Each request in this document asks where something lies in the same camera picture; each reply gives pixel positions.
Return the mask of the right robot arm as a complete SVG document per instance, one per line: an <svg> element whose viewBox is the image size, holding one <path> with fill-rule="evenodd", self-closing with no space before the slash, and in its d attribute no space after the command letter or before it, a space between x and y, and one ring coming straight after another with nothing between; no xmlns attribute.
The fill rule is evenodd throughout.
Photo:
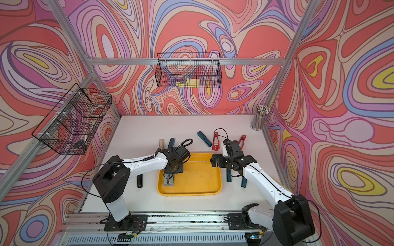
<svg viewBox="0 0 394 246"><path fill-rule="evenodd" d="M251 155L244 155L239 142L225 139L223 153L213 154L213 167L232 169L252 183L270 207L258 203L244 206L241 213L226 216L231 230L271 230L284 246L293 246L316 232L308 200L294 195L271 178Z"/></svg>

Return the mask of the grey pruning pliers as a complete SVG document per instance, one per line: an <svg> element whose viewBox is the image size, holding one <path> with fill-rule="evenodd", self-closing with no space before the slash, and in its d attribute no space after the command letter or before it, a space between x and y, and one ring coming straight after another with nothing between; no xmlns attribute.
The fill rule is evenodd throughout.
<svg viewBox="0 0 394 246"><path fill-rule="evenodd" d="M169 186L169 181L170 181L170 178L168 178L168 177L164 177L164 182L163 182L163 186Z"/></svg>
<svg viewBox="0 0 394 246"><path fill-rule="evenodd" d="M171 187L174 186L174 174L170 175L168 183L169 183L169 186L171 186Z"/></svg>

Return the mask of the black pruning pliers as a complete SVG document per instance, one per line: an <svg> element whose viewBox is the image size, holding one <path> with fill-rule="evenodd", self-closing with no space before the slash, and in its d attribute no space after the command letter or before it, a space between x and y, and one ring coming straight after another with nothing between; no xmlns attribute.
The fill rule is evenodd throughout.
<svg viewBox="0 0 394 246"><path fill-rule="evenodd" d="M137 187L140 189L143 187L143 175L140 174L137 176L137 183L136 183Z"/></svg>

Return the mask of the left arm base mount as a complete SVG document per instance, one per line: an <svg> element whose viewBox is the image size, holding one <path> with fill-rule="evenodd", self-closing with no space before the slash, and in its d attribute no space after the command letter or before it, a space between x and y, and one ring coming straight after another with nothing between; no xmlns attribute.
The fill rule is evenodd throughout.
<svg viewBox="0 0 394 246"><path fill-rule="evenodd" d="M147 226L148 215L146 214L129 214L120 222L117 222L112 214L105 221L104 231L125 231L125 232L142 232Z"/></svg>

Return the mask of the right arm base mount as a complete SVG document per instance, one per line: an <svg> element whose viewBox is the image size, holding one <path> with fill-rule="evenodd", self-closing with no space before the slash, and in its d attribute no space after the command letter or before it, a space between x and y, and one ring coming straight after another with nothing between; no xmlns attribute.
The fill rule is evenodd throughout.
<svg viewBox="0 0 394 246"><path fill-rule="evenodd" d="M258 224L252 223L249 218L248 211L258 206L258 203L252 203L244 206L240 213L229 213L224 217L224 221L228 223L230 230L257 230L262 229Z"/></svg>

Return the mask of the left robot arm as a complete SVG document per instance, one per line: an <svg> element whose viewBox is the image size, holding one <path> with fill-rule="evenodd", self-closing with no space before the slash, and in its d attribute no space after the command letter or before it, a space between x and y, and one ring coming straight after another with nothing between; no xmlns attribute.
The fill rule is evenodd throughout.
<svg viewBox="0 0 394 246"><path fill-rule="evenodd" d="M152 155L138 158L113 156L94 176L93 184L112 218L121 222L130 214L123 194L131 178L157 170L169 174L182 173L183 165L190 157L191 153L183 145L172 150L157 149Z"/></svg>

